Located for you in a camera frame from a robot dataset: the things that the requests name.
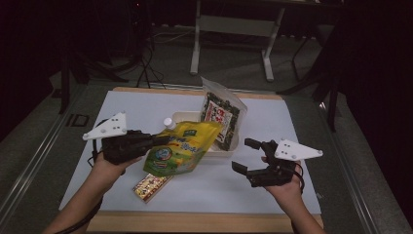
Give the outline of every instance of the green snack bag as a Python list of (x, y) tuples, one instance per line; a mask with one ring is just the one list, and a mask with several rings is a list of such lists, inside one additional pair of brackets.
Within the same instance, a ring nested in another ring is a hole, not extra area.
[(170, 136), (169, 143), (149, 151), (143, 171), (153, 176), (174, 176), (194, 171), (221, 130), (221, 124), (211, 121), (182, 121), (173, 130), (164, 129), (159, 136)]

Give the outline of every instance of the snack package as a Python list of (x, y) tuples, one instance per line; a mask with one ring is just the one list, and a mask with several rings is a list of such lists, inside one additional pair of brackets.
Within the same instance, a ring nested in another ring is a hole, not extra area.
[(221, 130), (219, 123), (210, 121), (182, 121), (173, 130), (164, 129), (159, 135), (169, 135), (169, 143), (155, 146), (148, 152), (143, 171), (153, 176), (194, 171)]
[(201, 111), (201, 121), (213, 121), (222, 125), (214, 146), (221, 150), (234, 150), (232, 144), (238, 137), (241, 122), (246, 115), (246, 105), (224, 86), (203, 78), (206, 98)]
[(171, 178), (172, 176), (156, 177), (148, 174), (133, 188), (133, 192), (142, 199), (142, 201), (148, 203)]

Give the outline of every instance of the dark curtain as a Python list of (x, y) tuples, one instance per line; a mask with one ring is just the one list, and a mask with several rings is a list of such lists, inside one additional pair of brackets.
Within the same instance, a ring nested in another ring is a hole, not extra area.
[(412, 1), (348, 1), (325, 48), (358, 125), (410, 225)]
[(41, 1), (3, 1), (0, 20), (0, 140), (52, 92), (59, 56)]

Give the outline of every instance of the plastic bag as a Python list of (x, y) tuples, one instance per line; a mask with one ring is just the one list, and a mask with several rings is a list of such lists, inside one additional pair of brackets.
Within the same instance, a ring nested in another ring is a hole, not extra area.
[(221, 150), (234, 150), (237, 146), (241, 122), (246, 115), (246, 105), (224, 86), (203, 78), (206, 98), (201, 111), (201, 121), (213, 121), (222, 125), (214, 146)]
[(221, 129), (219, 123), (210, 121), (182, 121), (173, 130), (164, 129), (160, 136), (169, 135), (169, 143), (149, 151), (143, 171), (153, 176), (174, 176), (194, 171)]

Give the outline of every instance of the metal stand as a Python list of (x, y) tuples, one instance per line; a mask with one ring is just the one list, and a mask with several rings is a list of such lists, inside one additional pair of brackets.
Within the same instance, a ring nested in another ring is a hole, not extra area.
[(262, 51), (265, 74), (267, 81), (273, 82), (274, 75), (270, 62), (270, 53), (273, 50), (277, 33), (280, 29), (282, 16), (285, 8), (281, 8), (276, 21), (256, 20), (256, 19), (234, 19), (224, 17), (205, 16), (201, 14), (201, 0), (197, 1), (197, 17), (195, 20), (195, 44), (191, 60), (190, 73), (198, 74), (200, 63), (200, 32), (214, 31), (223, 33), (235, 33), (243, 35), (269, 37), (269, 43), (265, 50)]

